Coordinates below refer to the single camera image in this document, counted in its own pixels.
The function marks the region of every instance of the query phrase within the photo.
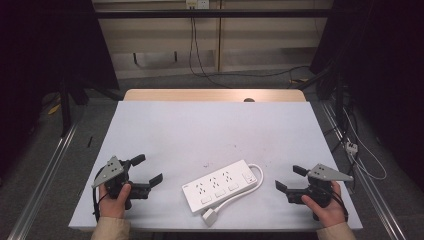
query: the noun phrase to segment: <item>plug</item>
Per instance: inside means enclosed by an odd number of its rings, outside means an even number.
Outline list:
[[[213,210],[212,208],[209,208],[208,211],[206,211],[202,215],[202,218],[203,218],[203,221],[205,221],[206,225],[208,225],[208,227],[212,227],[212,225],[218,219],[218,213],[215,212],[215,210]]]
[[[352,156],[355,156],[356,153],[358,152],[358,145],[351,143],[351,142],[347,142],[346,143],[346,152]]]
[[[187,9],[197,9],[197,0],[186,0]]]

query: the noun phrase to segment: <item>sleeve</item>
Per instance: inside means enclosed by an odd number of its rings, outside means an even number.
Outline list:
[[[124,219],[100,217],[91,240],[127,240],[130,234],[130,222]]]
[[[355,240],[355,235],[353,235],[352,230],[350,229],[347,223],[339,223],[337,225],[323,228],[317,231],[318,238],[320,240]]]

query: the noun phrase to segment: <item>electrical outlet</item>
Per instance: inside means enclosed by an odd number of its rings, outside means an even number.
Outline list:
[[[346,143],[346,152],[349,154],[352,154],[352,156],[355,156],[356,153],[358,152],[358,145],[351,143],[351,142],[347,142]]]
[[[198,0],[186,0],[186,8],[187,9],[197,9],[197,1]]]
[[[209,0],[197,0],[197,9],[209,9]]]
[[[235,162],[182,186],[190,209],[198,213],[239,193],[247,191],[258,181],[244,160]]]

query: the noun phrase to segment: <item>white power strip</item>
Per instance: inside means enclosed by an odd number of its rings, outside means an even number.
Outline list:
[[[193,213],[215,206],[252,189],[258,181],[244,160],[235,162],[182,186]]]

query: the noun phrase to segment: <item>white table surface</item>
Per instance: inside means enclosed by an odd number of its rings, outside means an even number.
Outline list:
[[[159,173],[163,182],[147,200],[132,200],[126,219],[133,229],[148,231],[314,231],[321,227],[305,205],[289,204],[275,180],[289,188],[308,181],[293,165],[312,169],[322,163],[337,169],[308,102],[120,102],[69,227],[96,226],[94,176],[116,155],[147,160],[129,171],[130,180],[147,183]],[[221,209],[208,228],[193,215],[181,186],[240,159],[259,165],[263,185]],[[349,226],[362,224],[343,183]]]

